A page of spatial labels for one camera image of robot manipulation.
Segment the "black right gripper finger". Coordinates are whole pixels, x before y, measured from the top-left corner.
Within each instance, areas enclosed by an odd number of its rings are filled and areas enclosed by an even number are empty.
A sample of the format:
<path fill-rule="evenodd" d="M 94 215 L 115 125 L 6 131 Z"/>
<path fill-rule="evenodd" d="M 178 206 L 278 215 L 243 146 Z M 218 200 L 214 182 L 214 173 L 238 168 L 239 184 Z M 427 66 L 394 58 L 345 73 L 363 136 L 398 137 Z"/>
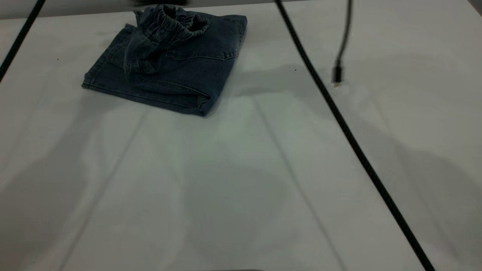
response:
<path fill-rule="evenodd" d="M 149 6 L 149 5 L 188 5 L 188 0 L 131 0 L 132 6 Z"/>

